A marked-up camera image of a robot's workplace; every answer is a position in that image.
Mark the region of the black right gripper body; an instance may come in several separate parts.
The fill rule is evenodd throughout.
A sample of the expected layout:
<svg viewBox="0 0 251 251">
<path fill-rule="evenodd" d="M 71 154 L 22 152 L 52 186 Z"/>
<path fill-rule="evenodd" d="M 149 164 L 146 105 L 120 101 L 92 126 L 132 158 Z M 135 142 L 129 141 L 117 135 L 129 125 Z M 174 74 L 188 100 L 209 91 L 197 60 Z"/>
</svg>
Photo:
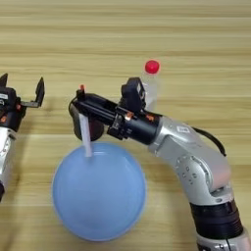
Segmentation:
<svg viewBox="0 0 251 251">
<path fill-rule="evenodd" d="M 150 112 L 134 113 L 117 109 L 113 123 L 107 133 L 117 139 L 131 138 L 145 145 L 150 145 L 156 134 L 161 115 Z"/>
</svg>

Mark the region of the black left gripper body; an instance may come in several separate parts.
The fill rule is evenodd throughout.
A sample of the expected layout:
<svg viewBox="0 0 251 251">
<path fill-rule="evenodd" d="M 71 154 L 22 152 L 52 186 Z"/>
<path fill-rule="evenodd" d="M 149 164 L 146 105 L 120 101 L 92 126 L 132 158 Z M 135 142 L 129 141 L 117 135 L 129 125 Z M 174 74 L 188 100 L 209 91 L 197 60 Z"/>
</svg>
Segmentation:
<svg viewBox="0 0 251 251">
<path fill-rule="evenodd" d="M 13 107 L 0 105 L 0 126 L 7 127 L 13 131 L 18 131 L 25 117 L 27 108 L 38 108 L 37 102 L 25 102 L 15 104 Z"/>
</svg>

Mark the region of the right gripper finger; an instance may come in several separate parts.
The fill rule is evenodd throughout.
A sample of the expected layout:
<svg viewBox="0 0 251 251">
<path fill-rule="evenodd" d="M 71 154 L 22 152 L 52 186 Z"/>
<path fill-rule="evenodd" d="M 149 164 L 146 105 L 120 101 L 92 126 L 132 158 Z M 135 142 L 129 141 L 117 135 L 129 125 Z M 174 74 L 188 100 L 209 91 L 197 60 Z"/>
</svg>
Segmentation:
<svg viewBox="0 0 251 251">
<path fill-rule="evenodd" d="M 85 93 L 76 98 L 74 106 L 84 114 L 95 111 L 114 113 L 118 104 L 97 94 Z"/>
<path fill-rule="evenodd" d="M 92 104 L 88 102 L 74 101 L 71 106 L 75 107 L 80 114 L 97 120 L 98 122 L 101 122 L 106 126 L 110 126 L 115 120 L 116 114 L 114 112 L 103 108 L 97 103 Z"/>
</svg>

